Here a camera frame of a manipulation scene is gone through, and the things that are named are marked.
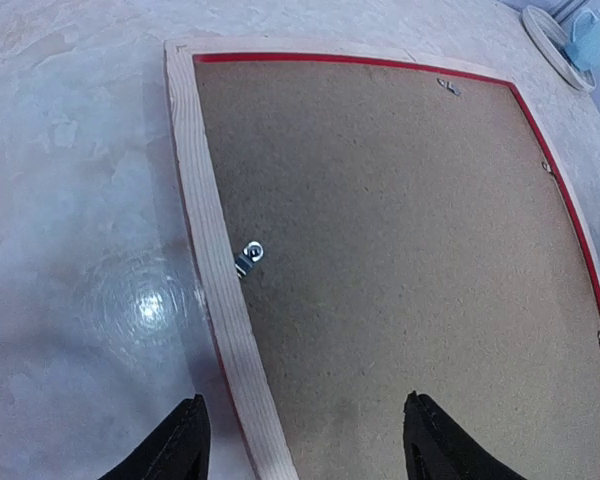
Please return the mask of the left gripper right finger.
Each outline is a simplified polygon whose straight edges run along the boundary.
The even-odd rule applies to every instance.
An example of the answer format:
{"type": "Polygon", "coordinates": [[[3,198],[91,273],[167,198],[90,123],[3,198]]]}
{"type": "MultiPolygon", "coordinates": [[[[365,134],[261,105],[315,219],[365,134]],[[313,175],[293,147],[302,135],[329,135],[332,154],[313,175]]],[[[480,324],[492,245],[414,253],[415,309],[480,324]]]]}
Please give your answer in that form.
{"type": "Polygon", "coordinates": [[[519,479],[483,449],[430,396],[411,392],[404,404],[403,446],[409,479],[519,479]]]}

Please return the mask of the brown cardboard backing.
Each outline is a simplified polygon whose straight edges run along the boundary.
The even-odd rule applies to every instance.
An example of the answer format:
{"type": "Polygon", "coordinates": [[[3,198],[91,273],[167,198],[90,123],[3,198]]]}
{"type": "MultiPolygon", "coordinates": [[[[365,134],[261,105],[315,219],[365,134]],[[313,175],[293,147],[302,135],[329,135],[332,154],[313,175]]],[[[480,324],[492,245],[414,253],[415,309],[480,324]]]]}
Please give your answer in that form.
{"type": "Polygon", "coordinates": [[[432,397],[528,479],[600,479],[600,316],[512,92],[431,72],[200,62],[242,291],[298,475],[402,479],[432,397]]]}

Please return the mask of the red wooden picture frame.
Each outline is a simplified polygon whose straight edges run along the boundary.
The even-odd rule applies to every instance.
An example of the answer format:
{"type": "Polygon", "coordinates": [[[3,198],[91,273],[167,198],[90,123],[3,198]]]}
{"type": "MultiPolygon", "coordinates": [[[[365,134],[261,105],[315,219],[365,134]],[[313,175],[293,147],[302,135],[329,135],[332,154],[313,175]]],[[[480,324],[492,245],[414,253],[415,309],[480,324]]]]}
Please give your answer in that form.
{"type": "Polygon", "coordinates": [[[548,129],[514,78],[492,68],[403,48],[271,37],[194,37],[164,44],[170,117],[186,216],[205,292],[219,362],[259,479],[295,479],[297,470],[279,420],[242,294],[195,85],[200,62],[309,61],[360,63],[436,72],[510,89],[543,154],[580,242],[600,314],[600,266],[585,215],[548,129]]]}

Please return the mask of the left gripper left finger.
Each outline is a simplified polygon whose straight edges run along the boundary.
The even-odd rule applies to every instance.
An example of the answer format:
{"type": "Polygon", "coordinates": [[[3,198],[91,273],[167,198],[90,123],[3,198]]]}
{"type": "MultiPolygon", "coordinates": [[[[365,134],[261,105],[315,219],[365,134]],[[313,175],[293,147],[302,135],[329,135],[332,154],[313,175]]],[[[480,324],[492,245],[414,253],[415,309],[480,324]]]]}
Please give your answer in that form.
{"type": "Polygon", "coordinates": [[[210,460],[210,421],[202,395],[181,401],[102,480],[205,480],[210,460]]]}

